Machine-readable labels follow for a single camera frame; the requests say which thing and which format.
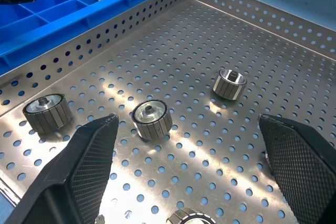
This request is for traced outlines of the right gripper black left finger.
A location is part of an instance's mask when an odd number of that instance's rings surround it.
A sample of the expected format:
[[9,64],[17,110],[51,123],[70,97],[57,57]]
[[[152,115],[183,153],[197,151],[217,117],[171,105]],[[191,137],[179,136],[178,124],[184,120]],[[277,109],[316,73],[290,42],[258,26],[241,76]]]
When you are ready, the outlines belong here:
[[119,117],[95,119],[40,171],[6,223],[94,223],[109,180]]

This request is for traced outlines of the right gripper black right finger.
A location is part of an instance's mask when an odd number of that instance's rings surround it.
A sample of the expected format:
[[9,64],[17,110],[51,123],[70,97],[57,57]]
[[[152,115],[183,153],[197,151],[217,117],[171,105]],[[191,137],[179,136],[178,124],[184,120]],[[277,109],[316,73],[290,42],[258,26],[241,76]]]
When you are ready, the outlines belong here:
[[299,223],[335,223],[335,148],[314,128],[258,118],[275,181]]

